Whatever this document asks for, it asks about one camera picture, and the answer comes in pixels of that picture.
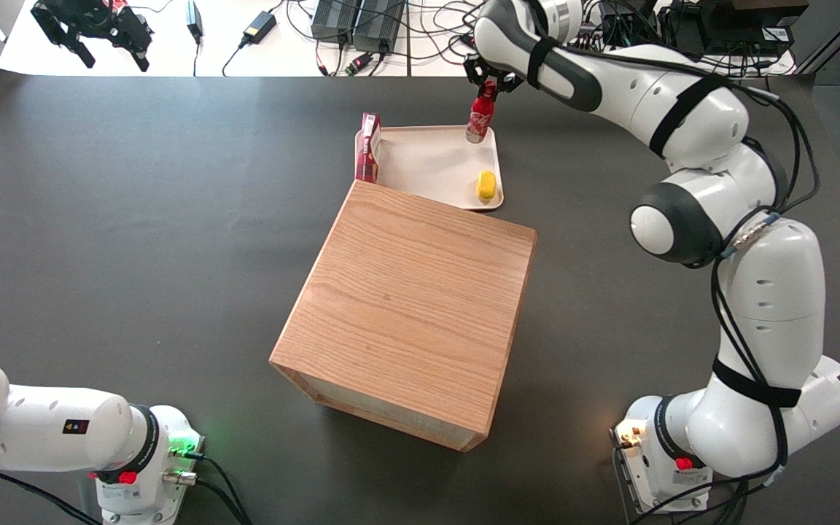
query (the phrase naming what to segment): white table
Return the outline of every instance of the white table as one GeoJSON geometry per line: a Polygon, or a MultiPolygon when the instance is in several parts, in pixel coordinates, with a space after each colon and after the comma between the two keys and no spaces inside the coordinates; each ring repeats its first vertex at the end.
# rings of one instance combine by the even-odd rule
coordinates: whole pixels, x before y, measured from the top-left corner
{"type": "MultiPolygon", "coordinates": [[[[147,73],[142,73],[131,60],[125,50],[115,49],[106,40],[86,39],[96,66],[86,69],[83,62],[66,49],[54,46],[47,40],[37,22],[31,16],[30,10],[36,0],[26,0],[15,27],[9,36],[9,42],[0,57],[0,69],[9,69],[27,74],[89,74],[90,76],[141,76],[151,74],[158,77],[183,77],[193,73],[193,56],[196,44],[187,32],[186,10],[184,0],[171,0],[170,6],[154,13],[147,9],[137,9],[143,14],[151,28],[155,31],[153,43],[147,51],[147,59],[151,63],[147,73]]],[[[160,9],[167,0],[131,0],[131,6],[147,6],[160,9]]],[[[436,23],[447,28],[462,26],[462,13],[454,10],[443,10],[436,13],[437,7],[447,6],[452,9],[470,9],[477,4],[477,0],[469,0],[469,4],[449,2],[448,0],[409,0],[404,9],[403,20],[407,25],[400,27],[399,39],[394,45],[394,51],[399,54],[388,55],[379,67],[376,76],[408,76],[407,59],[408,39],[410,39],[411,67],[409,74],[415,77],[463,77],[462,58],[446,50],[450,39],[466,31],[459,27],[452,32],[440,32],[433,36],[426,36],[419,31],[439,31],[436,23]],[[427,58],[446,50],[444,58],[427,58]]],[[[669,0],[659,0],[657,9],[666,6],[669,0]]],[[[203,38],[200,58],[197,60],[197,75],[202,77],[221,76],[223,64],[236,50],[242,31],[260,11],[270,9],[277,0],[196,0],[201,17],[203,17],[203,38]]],[[[259,44],[247,46],[240,50],[230,63],[226,73],[231,77],[318,77],[316,69],[316,45],[312,40],[298,34],[291,23],[295,24],[304,34],[310,34],[310,19],[304,9],[313,12],[316,0],[302,0],[296,3],[284,3],[278,7],[276,27],[271,30],[259,44]]],[[[470,53],[471,49],[464,44],[454,42],[453,50],[458,53],[470,53]]],[[[322,43],[319,55],[328,69],[333,70],[339,56],[339,47],[333,43],[322,43]]],[[[361,54],[360,51],[348,46],[343,54],[341,69],[361,54]]],[[[741,63],[740,57],[730,57],[726,61],[734,66],[741,63]]],[[[761,72],[768,74],[784,74],[793,69],[793,56],[790,53],[774,64],[770,69],[761,72]]]]}

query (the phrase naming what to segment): power adapter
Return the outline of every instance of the power adapter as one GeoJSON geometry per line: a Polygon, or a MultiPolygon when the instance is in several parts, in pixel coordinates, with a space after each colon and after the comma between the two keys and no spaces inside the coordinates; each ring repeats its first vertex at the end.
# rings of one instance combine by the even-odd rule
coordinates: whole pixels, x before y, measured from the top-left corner
{"type": "Polygon", "coordinates": [[[242,44],[239,47],[244,47],[246,44],[257,44],[264,39],[264,36],[273,29],[277,20],[274,15],[268,11],[261,11],[257,17],[254,17],[252,23],[242,33],[242,44]]]}
{"type": "Polygon", "coordinates": [[[203,18],[200,16],[200,10],[196,7],[196,2],[187,0],[187,30],[193,35],[193,41],[197,46],[200,40],[203,40],[203,18]]]}

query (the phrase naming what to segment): red button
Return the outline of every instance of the red button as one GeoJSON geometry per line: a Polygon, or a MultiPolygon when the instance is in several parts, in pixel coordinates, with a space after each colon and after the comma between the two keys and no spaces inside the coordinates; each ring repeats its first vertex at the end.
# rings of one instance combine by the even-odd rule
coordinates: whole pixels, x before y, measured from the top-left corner
{"type": "Polygon", "coordinates": [[[122,472],[119,474],[119,483],[122,485],[131,485],[136,482],[138,478],[137,472],[122,472]]]}

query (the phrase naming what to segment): white tray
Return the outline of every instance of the white tray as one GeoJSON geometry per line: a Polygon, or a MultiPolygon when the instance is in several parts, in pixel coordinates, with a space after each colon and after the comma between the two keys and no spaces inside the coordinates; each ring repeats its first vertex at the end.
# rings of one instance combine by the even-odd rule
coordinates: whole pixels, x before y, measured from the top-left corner
{"type": "MultiPolygon", "coordinates": [[[[356,134],[356,159],[361,130],[356,134]]],[[[494,131],[480,144],[466,140],[464,126],[381,128],[378,184],[461,209],[496,209],[504,202],[494,131]],[[490,170],[497,183],[494,198],[479,200],[479,173],[490,170]]]]}

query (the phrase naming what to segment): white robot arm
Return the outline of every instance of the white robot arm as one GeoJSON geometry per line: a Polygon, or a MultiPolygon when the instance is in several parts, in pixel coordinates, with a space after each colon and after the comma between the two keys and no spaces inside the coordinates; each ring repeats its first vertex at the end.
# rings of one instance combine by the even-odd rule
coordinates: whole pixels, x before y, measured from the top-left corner
{"type": "Polygon", "coordinates": [[[172,406],[130,405],[94,389],[9,385],[0,369],[0,471],[86,470],[103,519],[172,524],[203,438],[172,406]]]}
{"type": "Polygon", "coordinates": [[[640,512],[700,511],[713,471],[731,478],[767,471],[780,465],[780,449],[785,463],[787,453],[840,425],[840,365],[823,356],[819,242],[806,225],[774,213],[791,193],[787,176],[747,137],[747,110],[721,80],[690,74],[694,63],[653,44],[604,55],[560,47],[577,36],[581,14],[580,0],[488,0],[475,24],[479,57],[466,67],[473,81],[526,77],[563,104],[623,127],[669,166],[672,175],[634,207],[631,233],[670,262],[702,267],[717,258],[713,299],[727,306],[716,303],[716,311],[740,334],[733,341],[730,329],[721,333],[706,388],[641,398],[612,434],[640,512]],[[721,253],[729,242],[736,248],[721,253]],[[741,341],[766,385],[740,357],[741,341]]]}

